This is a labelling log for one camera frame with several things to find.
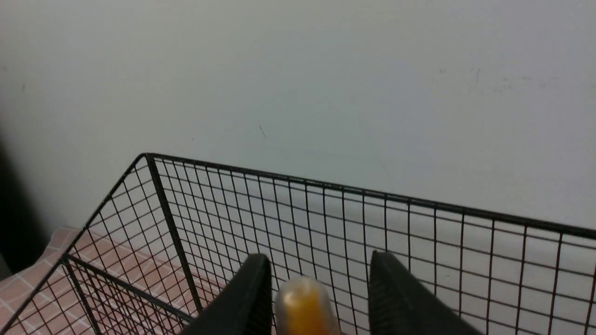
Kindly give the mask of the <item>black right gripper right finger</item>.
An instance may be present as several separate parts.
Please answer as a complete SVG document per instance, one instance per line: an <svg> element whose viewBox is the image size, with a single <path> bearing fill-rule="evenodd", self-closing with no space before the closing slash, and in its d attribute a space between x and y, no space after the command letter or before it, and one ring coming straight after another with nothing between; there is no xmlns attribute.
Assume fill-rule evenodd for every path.
<svg viewBox="0 0 596 335"><path fill-rule="evenodd" d="M479 335L436 298L392 253L370 261L369 324L372 335Z"/></svg>

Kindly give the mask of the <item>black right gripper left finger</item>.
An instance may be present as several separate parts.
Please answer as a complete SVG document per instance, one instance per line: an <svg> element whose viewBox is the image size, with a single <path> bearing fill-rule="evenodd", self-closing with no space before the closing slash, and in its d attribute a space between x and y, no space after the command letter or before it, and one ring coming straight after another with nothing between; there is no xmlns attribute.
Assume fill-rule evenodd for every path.
<svg viewBox="0 0 596 335"><path fill-rule="evenodd" d="M182 335L270 335L271 265L250 254L217 297L181 331Z"/></svg>

